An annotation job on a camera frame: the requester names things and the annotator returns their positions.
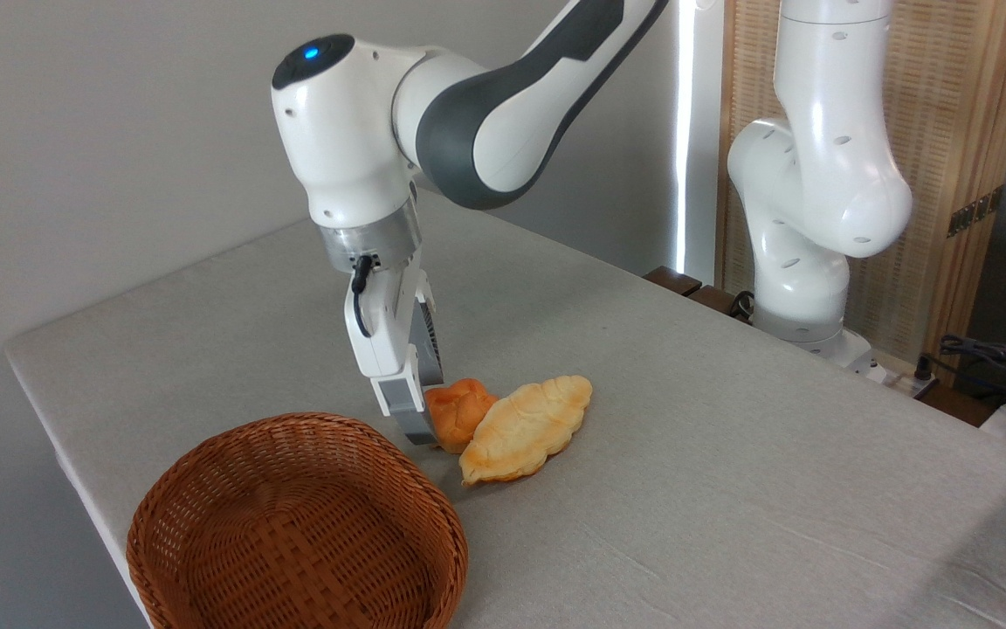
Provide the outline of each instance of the croissant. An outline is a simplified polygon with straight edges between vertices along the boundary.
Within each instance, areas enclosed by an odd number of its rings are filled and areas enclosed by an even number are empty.
[[[427,405],[437,431],[437,442],[447,453],[464,453],[480,420],[496,402],[499,398],[488,394],[483,382],[475,378],[427,390]]]
[[[526,383],[495,403],[460,455],[464,486],[536,473],[569,445],[593,398],[583,375]]]

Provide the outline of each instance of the basket rim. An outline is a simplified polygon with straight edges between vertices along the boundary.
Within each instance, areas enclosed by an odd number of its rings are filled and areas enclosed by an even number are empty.
[[[447,589],[455,596],[451,604],[448,605],[445,605],[447,603],[444,600],[446,597],[443,596],[443,601],[433,610],[433,616],[427,619],[425,626],[427,628],[444,626],[452,618],[460,602],[460,595],[463,593],[468,565],[467,536],[464,534],[464,526],[460,523],[452,501],[407,458],[406,454],[402,453],[386,437],[383,437],[374,427],[339,414],[297,412],[297,414],[281,414],[255,420],[208,437],[173,462],[173,465],[157,478],[157,481],[142,498],[132,516],[131,526],[129,526],[127,534],[127,561],[131,581],[135,583],[137,593],[139,593],[153,625],[165,626],[165,628],[175,626],[168,614],[165,614],[169,606],[165,604],[161,593],[156,589],[156,583],[151,579],[151,568],[144,558],[144,540],[149,536],[149,526],[155,520],[157,510],[165,505],[165,499],[168,498],[171,491],[179,488],[185,477],[195,473],[196,465],[191,465],[191,463],[203,459],[204,455],[219,449],[223,443],[246,440],[253,434],[267,433],[267,431],[275,430],[283,425],[307,425],[307,423],[319,427],[332,425],[338,430],[348,429],[353,437],[371,442],[371,445],[378,447],[380,454],[384,455],[388,461],[398,465],[401,477],[411,488],[421,490],[428,500],[428,506],[436,510],[447,522],[448,537],[450,537],[454,549],[455,579],[451,580],[448,585],[440,585],[440,588]]]

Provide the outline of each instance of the table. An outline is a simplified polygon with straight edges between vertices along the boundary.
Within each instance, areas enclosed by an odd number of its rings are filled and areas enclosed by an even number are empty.
[[[1006,626],[1006,443],[606,266],[420,203],[447,378],[595,385],[541,473],[464,489],[380,417],[347,277],[296,223],[20,335],[7,353],[117,566],[196,443],[320,410],[371,423],[462,518],[454,626]]]

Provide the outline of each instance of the brown woven basket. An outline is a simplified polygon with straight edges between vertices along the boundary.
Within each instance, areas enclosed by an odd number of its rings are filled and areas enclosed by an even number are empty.
[[[137,508],[127,559],[157,628],[441,628],[468,545],[445,494],[382,435],[291,414],[181,457]]]

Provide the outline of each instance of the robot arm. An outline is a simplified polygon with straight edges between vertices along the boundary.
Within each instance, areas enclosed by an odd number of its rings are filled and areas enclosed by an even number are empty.
[[[754,325],[869,369],[843,330],[849,263],[879,254],[910,217],[910,188],[883,124],[883,53],[893,0],[783,0],[775,91],[787,120],[731,143],[729,174],[751,232]]]
[[[344,319],[383,414],[434,441],[422,386],[442,381],[421,270],[412,176],[502,206],[533,186],[566,128],[667,0],[571,0],[518,61],[487,71],[441,48],[321,36],[285,56],[272,101],[332,266],[352,275]]]

